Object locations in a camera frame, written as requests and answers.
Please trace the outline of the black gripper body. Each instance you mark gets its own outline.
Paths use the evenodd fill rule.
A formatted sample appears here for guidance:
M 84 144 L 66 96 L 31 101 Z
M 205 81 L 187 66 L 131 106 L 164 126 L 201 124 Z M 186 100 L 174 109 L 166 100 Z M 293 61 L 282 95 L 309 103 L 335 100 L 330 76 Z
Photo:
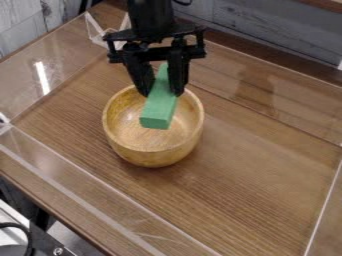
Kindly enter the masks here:
M 111 63 L 126 63 L 126 48 L 119 48 L 116 42 L 131 45 L 143 61 L 167 60 L 174 50 L 183 59 L 205 57 L 205 28 L 177 22 L 172 2 L 190 5 L 179 0 L 127 0 L 131 27 L 103 36 Z

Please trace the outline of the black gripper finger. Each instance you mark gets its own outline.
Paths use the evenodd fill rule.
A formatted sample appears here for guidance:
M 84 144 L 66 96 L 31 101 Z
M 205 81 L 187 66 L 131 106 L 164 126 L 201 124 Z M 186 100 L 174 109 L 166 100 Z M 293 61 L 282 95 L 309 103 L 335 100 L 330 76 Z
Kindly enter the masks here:
M 168 80 L 170 90 L 179 97 L 189 83 L 189 61 L 181 53 L 172 53 L 168 57 Z
M 136 90 L 147 97 L 155 82 L 152 66 L 148 61 L 142 60 L 135 54 L 126 54 L 123 59 Z

